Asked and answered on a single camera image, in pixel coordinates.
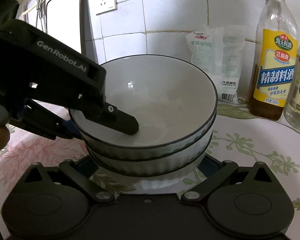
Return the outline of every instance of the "barcode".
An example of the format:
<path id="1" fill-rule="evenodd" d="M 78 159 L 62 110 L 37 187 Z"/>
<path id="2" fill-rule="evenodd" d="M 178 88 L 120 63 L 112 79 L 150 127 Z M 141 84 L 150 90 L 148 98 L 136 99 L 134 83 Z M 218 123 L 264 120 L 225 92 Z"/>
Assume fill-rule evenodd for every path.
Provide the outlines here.
<path id="1" fill-rule="evenodd" d="M 226 101 L 229 101 L 229 102 L 233 102 L 233 98 L 234 98 L 234 95 L 231 95 L 231 94 L 222 94 L 222 99 L 223 100 L 226 100 Z"/>
<path id="2" fill-rule="evenodd" d="M 293 95 L 292 95 L 294 99 L 296 99 L 297 93 L 298 93 L 298 86 L 294 86 Z"/>

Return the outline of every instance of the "floral tablecloth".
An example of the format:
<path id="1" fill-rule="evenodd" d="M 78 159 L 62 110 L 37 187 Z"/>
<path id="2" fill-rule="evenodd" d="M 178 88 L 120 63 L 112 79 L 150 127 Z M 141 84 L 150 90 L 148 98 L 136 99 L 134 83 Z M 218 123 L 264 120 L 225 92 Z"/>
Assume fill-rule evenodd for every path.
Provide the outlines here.
<path id="1" fill-rule="evenodd" d="M 66 109 L 42 103 L 59 116 L 69 119 Z M 87 154 L 81 140 L 57 138 L 51 141 L 9 126 L 11 139 L 0 158 L 0 231 L 4 238 L 9 232 L 1 217 L 4 200 L 27 167 L 33 162 L 57 166 L 65 159 L 78 160 Z M 245 105 L 221 102 L 208 154 L 223 161 L 233 160 L 240 166 L 252 166 L 263 161 L 272 169 L 287 191 L 295 207 L 294 219 L 287 231 L 292 240 L 300 240 L 300 131 L 293 129 L 282 117 L 278 122 L 251 115 Z M 178 184 L 158 190 L 145 191 L 126 187 L 112 181 L 102 170 L 91 179 L 114 193 L 178 193 L 194 187 L 205 179 L 196 170 Z"/>

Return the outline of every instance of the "tile grout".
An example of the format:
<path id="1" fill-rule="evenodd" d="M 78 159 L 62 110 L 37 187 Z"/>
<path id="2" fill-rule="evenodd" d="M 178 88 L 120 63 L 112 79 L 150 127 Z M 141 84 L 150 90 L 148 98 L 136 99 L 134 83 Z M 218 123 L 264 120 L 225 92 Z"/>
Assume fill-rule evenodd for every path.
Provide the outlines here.
<path id="1" fill-rule="evenodd" d="M 209 0 L 207 0 L 207 25 L 209 25 Z"/>
<path id="2" fill-rule="evenodd" d="M 113 37 L 113 36 L 120 36 L 120 35 L 128 35 L 128 34 L 137 34 L 137 33 L 142 33 L 142 34 L 152 34 L 152 33 L 191 33 L 193 31 L 184 31 L 184 30 L 178 30 L 178 31 L 172 31 L 172 30 L 164 30 L 164 31 L 146 31 L 146 32 L 135 32 L 135 33 L 121 33 L 121 34 L 115 34 L 115 35 L 110 35 L 110 36 L 102 36 L 101 38 L 96 38 L 92 40 L 86 40 L 86 41 L 98 41 L 98 40 L 103 40 L 104 38 L 108 37 Z M 251 42 L 251 43 L 256 43 L 255 40 L 251 40 L 246 38 L 245 41 Z"/>
<path id="3" fill-rule="evenodd" d="M 245 41 L 252 42 L 252 43 L 256 43 L 255 40 L 251 40 L 251 39 L 248 39 L 248 38 L 246 38 Z"/>
<path id="4" fill-rule="evenodd" d="M 145 35 L 146 35 L 146 53 L 148 54 L 148 39 L 147 39 L 147 28 L 146 28 L 146 14 L 145 14 L 145 6 L 143 5 L 143 0 L 142 2 L 142 9 L 143 9 L 143 21 L 145 22 Z"/>
<path id="5" fill-rule="evenodd" d="M 102 35 L 102 43 L 103 43 L 103 52 L 105 54 L 105 62 L 107 62 L 107 57 L 106 57 L 106 48 L 105 48 L 105 40 L 103 37 L 103 32 L 102 32 L 102 24 L 101 24 L 101 17 L 99 15 L 99 20 L 100 20 L 100 29 L 101 29 L 101 35 Z"/>
<path id="6" fill-rule="evenodd" d="M 124 0 L 124 1 L 121 1 L 121 2 L 117 2 L 117 4 L 128 2 L 128 1 L 132 1 L 132 0 Z"/>
<path id="7" fill-rule="evenodd" d="M 193 31 L 174 31 L 174 30 L 164 30 L 164 31 L 147 31 L 146 33 L 191 33 Z"/>

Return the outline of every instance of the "screw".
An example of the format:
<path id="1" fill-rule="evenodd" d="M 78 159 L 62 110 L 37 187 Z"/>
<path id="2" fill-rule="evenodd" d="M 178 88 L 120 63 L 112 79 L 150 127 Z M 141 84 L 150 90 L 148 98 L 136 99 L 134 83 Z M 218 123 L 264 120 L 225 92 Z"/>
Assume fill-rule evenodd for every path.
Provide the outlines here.
<path id="1" fill-rule="evenodd" d="M 100 200 L 106 200 L 110 199 L 112 197 L 112 194 L 107 191 L 100 191 L 96 194 L 96 198 Z"/>
<path id="2" fill-rule="evenodd" d="M 200 194 L 196 191 L 188 191 L 184 194 L 186 199 L 197 199 L 200 197 Z"/>
<path id="3" fill-rule="evenodd" d="M 152 199 L 151 199 L 151 198 L 146 198 L 143 202 L 144 202 L 144 203 L 151 203 L 151 202 L 152 202 Z"/>

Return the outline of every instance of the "white bowl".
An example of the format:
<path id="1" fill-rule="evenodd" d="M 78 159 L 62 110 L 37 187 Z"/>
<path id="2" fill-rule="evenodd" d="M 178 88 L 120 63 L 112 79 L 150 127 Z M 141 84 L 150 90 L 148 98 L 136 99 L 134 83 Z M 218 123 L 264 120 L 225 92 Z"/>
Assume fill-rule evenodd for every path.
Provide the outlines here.
<path id="1" fill-rule="evenodd" d="M 159 188 L 169 187 L 173 184 L 176 184 L 179 181 L 183 180 L 188 174 L 193 172 L 205 157 L 206 155 L 205 151 L 208 148 L 208 145 L 190 163 L 178 169 L 175 169 L 173 171 L 166 172 L 163 174 L 158 174 L 155 176 L 130 176 L 117 171 L 115 172 L 112 171 L 110 168 L 102 165 L 97 159 L 95 159 L 93 155 L 91 155 L 91 158 L 98 164 L 101 172 L 107 174 L 114 181 L 119 182 L 120 184 L 126 186 L 132 186 L 137 189 L 159 189 Z"/>
<path id="2" fill-rule="evenodd" d="M 102 66 L 107 71 L 106 101 L 139 122 L 139 131 L 130 136 L 70 110 L 83 137 L 103 154 L 116 153 L 126 158 L 130 153 L 134 159 L 140 159 L 170 153 L 200 136 L 217 111 L 213 82 L 188 62 L 167 56 L 137 55 Z M 146 149 L 146 155 L 140 156 Z"/>
<path id="3" fill-rule="evenodd" d="M 168 155 L 151 160 L 117 160 L 99 154 L 98 150 L 93 149 L 93 147 L 89 146 L 87 142 L 86 145 L 91 155 L 96 157 L 100 163 L 105 164 L 107 167 L 115 171 L 124 172 L 129 175 L 154 175 L 174 170 L 191 162 L 191 160 L 196 158 L 197 155 L 208 145 L 212 130 L 213 125 L 211 124 L 210 129 L 207 132 L 199 136 L 189 145 L 186 145 L 185 147 Z"/>

